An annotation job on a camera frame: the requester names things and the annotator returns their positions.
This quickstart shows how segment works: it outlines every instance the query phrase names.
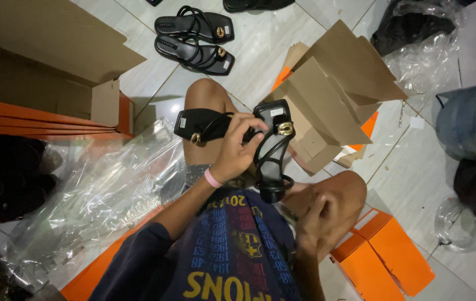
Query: navy t-shirt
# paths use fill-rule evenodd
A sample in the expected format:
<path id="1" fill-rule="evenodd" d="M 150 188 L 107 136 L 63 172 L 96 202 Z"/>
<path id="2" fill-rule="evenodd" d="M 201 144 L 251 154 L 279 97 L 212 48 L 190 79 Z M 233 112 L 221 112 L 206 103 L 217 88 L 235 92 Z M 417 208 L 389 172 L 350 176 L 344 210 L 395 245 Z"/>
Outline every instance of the navy t-shirt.
<path id="1" fill-rule="evenodd" d="M 300 300 L 294 237 L 249 190 L 219 189 L 176 242 L 159 223 L 128 237 L 89 300 Z"/>

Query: leg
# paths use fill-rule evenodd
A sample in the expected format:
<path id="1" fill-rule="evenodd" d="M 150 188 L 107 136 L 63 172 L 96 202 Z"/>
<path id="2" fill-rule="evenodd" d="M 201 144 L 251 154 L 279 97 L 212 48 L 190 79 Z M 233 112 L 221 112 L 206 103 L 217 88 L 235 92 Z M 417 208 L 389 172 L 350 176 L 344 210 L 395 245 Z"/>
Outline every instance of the leg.
<path id="1" fill-rule="evenodd" d="M 318 262 L 327 256 L 357 222 L 366 200 L 366 183 L 353 171 L 344 171 L 316 184 L 296 183 L 296 189 L 289 191 L 282 203 L 301 217 L 320 193 L 330 193 L 335 196 L 341 222 L 325 232 L 318 241 Z"/>
<path id="2" fill-rule="evenodd" d="M 193 83 L 186 92 L 184 109 L 206 108 L 220 113 L 238 112 L 230 101 L 227 91 L 217 82 L 204 78 Z M 184 158 L 187 164 L 213 164 L 218 156 L 223 139 L 216 139 L 204 145 L 195 145 L 183 140 Z"/>

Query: orange shoebox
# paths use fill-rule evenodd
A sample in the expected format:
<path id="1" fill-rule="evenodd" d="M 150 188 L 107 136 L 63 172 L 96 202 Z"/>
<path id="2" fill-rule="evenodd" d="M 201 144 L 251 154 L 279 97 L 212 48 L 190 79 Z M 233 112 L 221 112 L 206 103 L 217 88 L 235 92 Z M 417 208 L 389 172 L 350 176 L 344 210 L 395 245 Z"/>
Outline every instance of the orange shoebox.
<path id="1" fill-rule="evenodd" d="M 435 278 L 426 259 L 390 214 L 372 208 L 352 232 L 370 243 L 406 295 L 416 296 Z"/>
<path id="2" fill-rule="evenodd" d="M 331 256 L 363 300 L 405 300 L 372 246 L 353 230 L 331 251 Z"/>

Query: gold metal ornament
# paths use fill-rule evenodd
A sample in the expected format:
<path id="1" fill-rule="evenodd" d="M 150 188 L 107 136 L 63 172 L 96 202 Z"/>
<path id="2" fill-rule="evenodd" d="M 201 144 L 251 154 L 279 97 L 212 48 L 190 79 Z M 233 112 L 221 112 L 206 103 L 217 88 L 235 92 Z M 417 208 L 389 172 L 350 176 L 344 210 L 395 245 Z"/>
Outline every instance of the gold metal ornament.
<path id="1" fill-rule="evenodd" d="M 218 49 L 218 55 L 219 55 L 220 57 L 223 57 L 226 53 L 227 53 L 227 51 L 225 51 L 223 48 L 220 47 L 220 48 Z"/>
<path id="2" fill-rule="evenodd" d="M 195 145 L 198 145 L 199 143 L 201 143 L 201 134 L 194 133 L 193 135 L 191 135 L 190 142 Z"/>
<path id="3" fill-rule="evenodd" d="M 221 27 L 218 27 L 218 29 L 216 30 L 216 33 L 219 38 L 223 38 L 225 36 L 225 31 Z"/>
<path id="4" fill-rule="evenodd" d="M 277 127 L 277 134 L 288 136 L 294 132 L 292 122 L 283 122 Z"/>

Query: pink wristband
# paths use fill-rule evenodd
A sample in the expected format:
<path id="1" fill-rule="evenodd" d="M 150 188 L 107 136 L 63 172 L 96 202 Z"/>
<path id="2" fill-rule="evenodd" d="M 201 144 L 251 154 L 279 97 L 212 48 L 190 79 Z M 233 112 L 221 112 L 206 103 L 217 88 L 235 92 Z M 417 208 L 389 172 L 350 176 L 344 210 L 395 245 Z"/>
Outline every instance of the pink wristband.
<path id="1" fill-rule="evenodd" d="M 223 184 L 218 183 L 218 181 L 214 179 L 212 174 L 210 174 L 210 168 L 207 168 L 207 170 L 205 170 L 205 179 L 207 179 L 208 183 L 214 188 L 220 188 L 223 186 Z"/>

